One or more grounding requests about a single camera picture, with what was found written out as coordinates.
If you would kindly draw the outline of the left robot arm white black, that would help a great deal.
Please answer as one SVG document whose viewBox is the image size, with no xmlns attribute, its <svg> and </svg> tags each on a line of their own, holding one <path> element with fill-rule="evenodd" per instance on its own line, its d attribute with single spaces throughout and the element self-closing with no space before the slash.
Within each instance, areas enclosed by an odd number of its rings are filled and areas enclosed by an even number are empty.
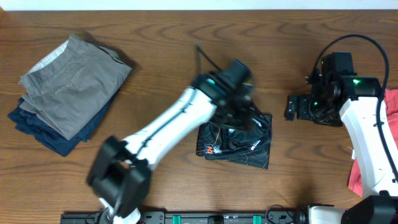
<svg viewBox="0 0 398 224">
<path fill-rule="evenodd" d="M 140 131 L 105 140 L 86 179 L 104 210 L 98 223 L 137 223 L 151 176 L 164 156 L 194 129 L 209 121 L 245 131 L 252 121 L 250 69 L 234 60 L 224 70 L 195 77 L 181 97 Z"/>
</svg>

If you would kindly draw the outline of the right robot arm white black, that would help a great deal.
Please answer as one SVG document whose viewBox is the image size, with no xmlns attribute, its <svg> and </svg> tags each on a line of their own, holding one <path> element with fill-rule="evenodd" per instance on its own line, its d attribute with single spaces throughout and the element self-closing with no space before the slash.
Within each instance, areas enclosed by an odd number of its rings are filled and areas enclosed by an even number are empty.
<svg viewBox="0 0 398 224">
<path fill-rule="evenodd" d="M 321 60 L 307 81 L 306 95 L 290 95 L 285 118 L 347 129 L 363 186 L 363 199 L 349 209 L 307 205 L 295 214 L 296 223 L 397 223 L 397 146 L 380 103 L 379 80 L 360 77 L 348 52 Z"/>
</svg>

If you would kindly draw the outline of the red printed t-shirt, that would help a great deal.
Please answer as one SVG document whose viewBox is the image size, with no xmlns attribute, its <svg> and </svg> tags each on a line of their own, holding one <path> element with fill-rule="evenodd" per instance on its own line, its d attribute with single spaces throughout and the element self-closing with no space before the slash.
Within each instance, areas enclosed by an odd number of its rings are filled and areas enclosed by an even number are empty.
<svg viewBox="0 0 398 224">
<path fill-rule="evenodd" d="M 360 97 L 345 103 L 341 115 L 356 156 L 348 188 L 362 198 L 386 190 L 397 195 L 397 183 L 376 127 L 377 98 Z M 397 90 L 387 90 L 381 104 L 382 131 L 394 164 L 397 164 Z"/>
</svg>

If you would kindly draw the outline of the black cycling jersey orange lines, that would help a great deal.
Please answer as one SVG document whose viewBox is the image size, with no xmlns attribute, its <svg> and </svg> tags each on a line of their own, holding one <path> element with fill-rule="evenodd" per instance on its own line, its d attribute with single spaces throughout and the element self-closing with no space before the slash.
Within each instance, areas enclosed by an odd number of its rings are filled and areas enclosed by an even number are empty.
<svg viewBox="0 0 398 224">
<path fill-rule="evenodd" d="M 221 128 L 207 122 L 199 127 L 196 155 L 209 161 L 228 161 L 267 169 L 272 141 L 272 115 L 253 106 L 254 116 L 247 131 Z"/>
</svg>

